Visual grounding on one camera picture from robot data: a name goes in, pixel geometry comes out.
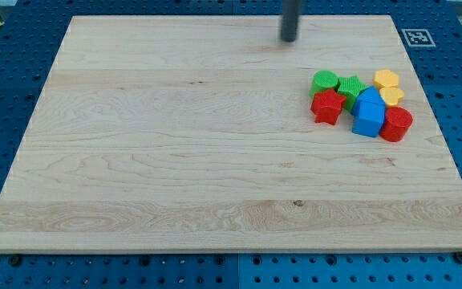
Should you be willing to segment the grey cylindrical robot arm rod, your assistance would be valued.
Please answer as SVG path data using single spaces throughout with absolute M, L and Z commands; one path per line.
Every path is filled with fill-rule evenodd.
M 284 0 L 282 3 L 280 39 L 284 43 L 292 43 L 298 37 L 298 24 L 302 6 L 303 0 Z

